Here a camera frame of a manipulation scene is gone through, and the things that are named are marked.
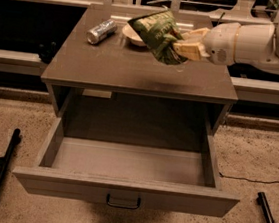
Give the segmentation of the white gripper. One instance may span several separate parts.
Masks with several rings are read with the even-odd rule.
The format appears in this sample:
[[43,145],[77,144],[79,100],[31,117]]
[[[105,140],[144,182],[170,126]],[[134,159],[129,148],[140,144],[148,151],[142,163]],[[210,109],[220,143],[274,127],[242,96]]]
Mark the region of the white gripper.
[[200,61],[204,57],[215,65],[231,66],[235,63],[236,38],[240,28],[239,23],[222,23],[211,30],[206,27],[195,29],[181,34],[184,41],[194,43],[177,41],[173,48],[179,56],[189,60]]

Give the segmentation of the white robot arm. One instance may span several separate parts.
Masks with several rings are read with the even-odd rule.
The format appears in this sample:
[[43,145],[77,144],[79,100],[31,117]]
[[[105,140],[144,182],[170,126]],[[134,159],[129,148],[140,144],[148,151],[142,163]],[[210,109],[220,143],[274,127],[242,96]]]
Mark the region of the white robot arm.
[[195,29],[183,34],[173,48],[189,60],[199,61],[204,57],[215,65],[248,64],[279,75],[279,22],[222,23],[211,29]]

